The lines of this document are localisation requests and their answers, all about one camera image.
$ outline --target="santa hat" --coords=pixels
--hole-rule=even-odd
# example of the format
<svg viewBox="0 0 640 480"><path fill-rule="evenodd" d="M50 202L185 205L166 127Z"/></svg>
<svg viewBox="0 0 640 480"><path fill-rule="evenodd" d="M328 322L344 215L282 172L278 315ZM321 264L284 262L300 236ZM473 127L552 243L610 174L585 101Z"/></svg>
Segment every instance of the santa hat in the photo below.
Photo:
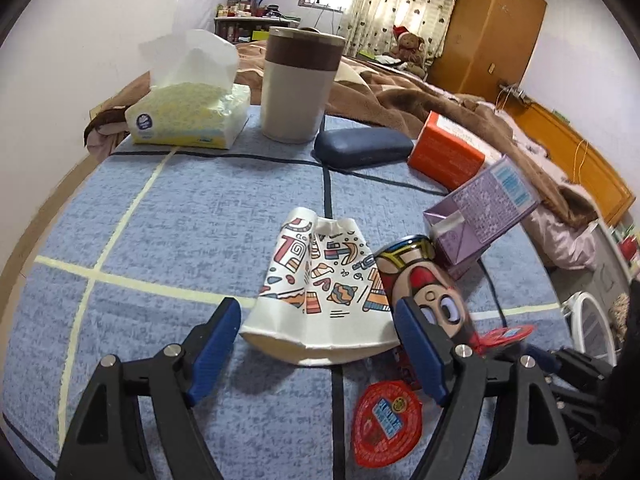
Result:
<svg viewBox="0 0 640 480"><path fill-rule="evenodd" d="M399 27L396 27L394 25L394 37L396 38L396 41L400 41L400 36L408 33L409 33L409 29L406 28L404 25L400 25Z"/></svg>

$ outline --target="orange box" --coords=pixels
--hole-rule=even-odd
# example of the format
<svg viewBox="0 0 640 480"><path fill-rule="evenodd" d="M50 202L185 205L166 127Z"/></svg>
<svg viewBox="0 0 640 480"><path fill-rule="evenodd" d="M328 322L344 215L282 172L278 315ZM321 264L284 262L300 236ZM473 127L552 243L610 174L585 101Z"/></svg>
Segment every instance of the orange box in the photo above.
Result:
<svg viewBox="0 0 640 480"><path fill-rule="evenodd" d="M431 112L408 164L453 191L499 159L500 153L484 140Z"/></svg>

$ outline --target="white travel mug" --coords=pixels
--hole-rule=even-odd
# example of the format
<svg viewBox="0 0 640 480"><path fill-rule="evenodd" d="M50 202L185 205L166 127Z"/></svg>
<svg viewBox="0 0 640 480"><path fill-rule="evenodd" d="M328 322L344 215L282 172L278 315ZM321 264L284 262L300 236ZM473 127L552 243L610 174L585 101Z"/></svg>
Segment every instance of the white travel mug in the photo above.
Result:
<svg viewBox="0 0 640 480"><path fill-rule="evenodd" d="M345 41L340 36L271 27L262 80L262 132L302 143L318 132Z"/></svg>

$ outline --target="purple box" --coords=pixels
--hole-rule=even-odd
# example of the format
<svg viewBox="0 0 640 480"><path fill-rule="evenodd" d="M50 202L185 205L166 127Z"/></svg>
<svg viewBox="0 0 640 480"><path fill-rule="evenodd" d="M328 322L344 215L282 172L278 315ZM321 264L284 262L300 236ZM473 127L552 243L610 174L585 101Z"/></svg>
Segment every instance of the purple box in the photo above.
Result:
<svg viewBox="0 0 640 480"><path fill-rule="evenodd" d="M503 156L424 212L436 261L457 279L539 203L534 187Z"/></svg>

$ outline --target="tissue brand logo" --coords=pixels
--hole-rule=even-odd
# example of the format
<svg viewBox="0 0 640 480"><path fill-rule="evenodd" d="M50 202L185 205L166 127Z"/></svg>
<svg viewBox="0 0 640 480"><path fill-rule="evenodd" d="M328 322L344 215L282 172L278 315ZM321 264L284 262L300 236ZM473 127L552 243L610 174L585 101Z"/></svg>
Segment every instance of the tissue brand logo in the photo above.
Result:
<svg viewBox="0 0 640 480"><path fill-rule="evenodd" d="M147 130L153 125L151 117L147 114L140 114L136 119L136 125L139 130Z"/></svg>

